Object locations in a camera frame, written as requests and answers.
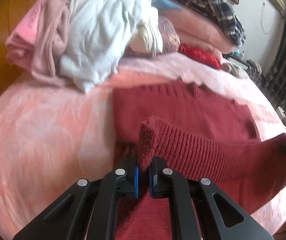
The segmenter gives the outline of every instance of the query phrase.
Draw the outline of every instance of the folded pink clothing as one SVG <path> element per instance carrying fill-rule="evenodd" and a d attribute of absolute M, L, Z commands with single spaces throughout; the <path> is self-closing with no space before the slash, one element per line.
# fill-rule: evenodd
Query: folded pink clothing
<path fill-rule="evenodd" d="M 36 40 L 41 5 L 44 0 L 37 0 L 24 18 L 7 38 L 5 46 L 8 50 L 6 60 L 30 71 Z"/>
<path fill-rule="evenodd" d="M 38 21 L 31 73 L 35 79 L 58 87 L 72 84 L 59 77 L 59 59 L 67 47 L 70 0 L 43 0 Z"/>
<path fill-rule="evenodd" d="M 70 0 L 38 0 L 6 41 L 7 60 L 46 84 L 71 84 L 60 78 L 59 58 L 67 47 Z"/>

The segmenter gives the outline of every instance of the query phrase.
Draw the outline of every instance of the red sweater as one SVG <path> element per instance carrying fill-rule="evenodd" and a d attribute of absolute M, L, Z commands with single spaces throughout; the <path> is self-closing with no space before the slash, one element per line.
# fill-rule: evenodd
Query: red sweater
<path fill-rule="evenodd" d="M 260 141 L 248 106 L 182 80 L 114 89 L 113 115 L 116 139 L 126 143 L 138 142 L 141 123 L 151 116 L 216 141 Z"/>
<path fill-rule="evenodd" d="M 158 156 L 187 179 L 208 177 L 252 214 L 286 185 L 285 148 L 285 134 L 257 143 L 216 142 L 152 117 L 141 127 L 138 163 L 147 175 Z M 172 239 L 168 200 L 154 200 L 145 189 L 138 201 L 121 201 L 117 240 Z"/>

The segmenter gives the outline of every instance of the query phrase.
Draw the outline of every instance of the pink bedsheet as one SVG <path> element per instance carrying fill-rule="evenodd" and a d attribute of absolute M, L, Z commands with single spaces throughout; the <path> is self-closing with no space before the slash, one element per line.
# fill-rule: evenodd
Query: pink bedsheet
<path fill-rule="evenodd" d="M 262 140 L 286 132 L 250 80 L 236 79 L 179 53 L 153 60 L 122 59 L 118 68 L 119 74 L 86 95 L 73 88 L 40 86 L 25 74 L 0 97 L 0 234 L 5 240 L 77 179 L 99 179 L 112 169 L 113 87 L 181 76 L 248 104 Z M 286 187 L 252 216 L 274 234 L 286 221 Z"/>

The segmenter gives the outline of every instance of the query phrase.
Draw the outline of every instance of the metal screw head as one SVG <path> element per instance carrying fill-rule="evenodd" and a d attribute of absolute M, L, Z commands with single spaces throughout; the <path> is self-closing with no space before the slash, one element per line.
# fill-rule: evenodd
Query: metal screw head
<path fill-rule="evenodd" d="M 207 186 L 211 184 L 211 181 L 208 178 L 203 178 L 201 179 L 201 183 Z"/>
<path fill-rule="evenodd" d="M 77 184 L 80 186 L 80 187 L 83 187 L 83 186 L 86 186 L 87 185 L 87 180 L 86 179 L 79 179 Z"/>
<path fill-rule="evenodd" d="M 165 175 L 171 175 L 173 173 L 173 170 L 170 168 L 165 168 L 165 169 L 163 169 L 163 173 Z"/>
<path fill-rule="evenodd" d="M 115 174 L 116 175 L 124 175 L 125 174 L 125 169 L 117 169 L 116 171 L 115 171 Z"/>

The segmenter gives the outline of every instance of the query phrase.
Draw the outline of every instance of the pile of clothes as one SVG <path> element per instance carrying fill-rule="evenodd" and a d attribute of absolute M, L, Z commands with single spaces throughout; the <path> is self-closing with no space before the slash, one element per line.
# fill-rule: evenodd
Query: pile of clothes
<path fill-rule="evenodd" d="M 85 93 L 117 72 L 124 52 L 155 57 L 179 45 L 152 0 L 38 0 L 6 41 L 11 64 Z"/>
<path fill-rule="evenodd" d="M 215 22 L 233 45 L 240 47 L 246 36 L 233 8 L 223 0 L 175 0 Z"/>
<path fill-rule="evenodd" d="M 222 51 L 245 40 L 229 8 L 222 0 L 38 0 L 8 37 L 7 60 L 44 84 L 84 93 L 117 73 L 122 57 L 177 51 L 247 78 L 222 65 Z"/>
<path fill-rule="evenodd" d="M 168 200 L 152 199 L 144 180 L 153 156 L 187 179 L 211 178 L 249 214 L 286 185 L 286 134 L 261 142 L 248 106 L 205 85 L 115 88 L 113 115 L 115 167 L 136 152 L 144 188 L 120 202 L 116 239 L 171 239 Z"/>

